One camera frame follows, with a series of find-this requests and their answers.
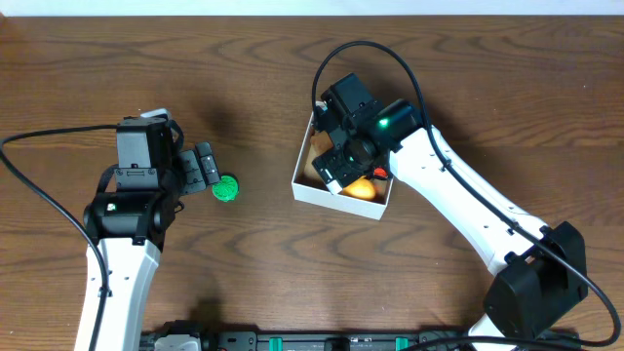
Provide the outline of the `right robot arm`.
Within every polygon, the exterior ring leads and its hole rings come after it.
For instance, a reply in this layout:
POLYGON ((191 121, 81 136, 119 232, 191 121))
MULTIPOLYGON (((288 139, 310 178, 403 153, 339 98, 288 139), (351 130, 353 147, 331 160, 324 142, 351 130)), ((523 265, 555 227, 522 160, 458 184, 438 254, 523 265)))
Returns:
POLYGON ((449 147, 422 102, 384 105, 353 73, 321 99, 313 125, 332 147, 312 165, 330 193, 363 176, 405 183, 459 231, 492 275, 485 314, 467 333, 474 349, 541 341, 587 297, 582 235, 567 222, 550 227, 503 196, 449 147))

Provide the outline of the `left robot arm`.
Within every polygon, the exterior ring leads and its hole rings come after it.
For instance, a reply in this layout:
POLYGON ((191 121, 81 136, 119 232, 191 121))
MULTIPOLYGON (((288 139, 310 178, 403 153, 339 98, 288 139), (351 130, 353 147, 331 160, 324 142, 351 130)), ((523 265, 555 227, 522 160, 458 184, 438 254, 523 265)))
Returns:
POLYGON ((97 251, 75 341, 78 350, 136 350, 165 232, 175 219, 184 175, 174 159, 183 133, 165 108, 116 127, 118 163, 101 176, 84 221, 97 251))

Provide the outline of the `red toy fire truck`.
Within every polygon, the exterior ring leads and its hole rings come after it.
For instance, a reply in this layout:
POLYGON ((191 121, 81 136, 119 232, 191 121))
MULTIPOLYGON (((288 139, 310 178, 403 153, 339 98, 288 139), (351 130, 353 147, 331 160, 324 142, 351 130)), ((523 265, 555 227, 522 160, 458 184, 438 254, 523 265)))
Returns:
POLYGON ((377 178, 377 179, 388 179, 389 178, 389 174, 383 168, 375 168, 373 170, 373 177, 377 178))

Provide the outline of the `brown plush toy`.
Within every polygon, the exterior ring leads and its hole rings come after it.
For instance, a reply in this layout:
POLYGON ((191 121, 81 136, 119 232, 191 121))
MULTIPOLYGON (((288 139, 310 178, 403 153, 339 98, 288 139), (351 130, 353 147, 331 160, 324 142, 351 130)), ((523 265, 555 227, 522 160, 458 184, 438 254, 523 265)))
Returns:
POLYGON ((314 132, 309 140, 309 151, 305 161, 304 176, 314 182, 323 183, 312 161, 333 148, 333 143, 327 132, 314 132))

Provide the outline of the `yellow rubber duck toy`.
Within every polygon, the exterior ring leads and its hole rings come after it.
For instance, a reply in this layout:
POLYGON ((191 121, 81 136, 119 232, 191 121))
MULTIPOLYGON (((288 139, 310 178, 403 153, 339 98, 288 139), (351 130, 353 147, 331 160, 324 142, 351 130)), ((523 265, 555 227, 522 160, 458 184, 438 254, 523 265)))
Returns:
POLYGON ((363 176, 346 186, 341 194, 359 200, 371 201, 376 197, 376 189, 374 183, 363 176))

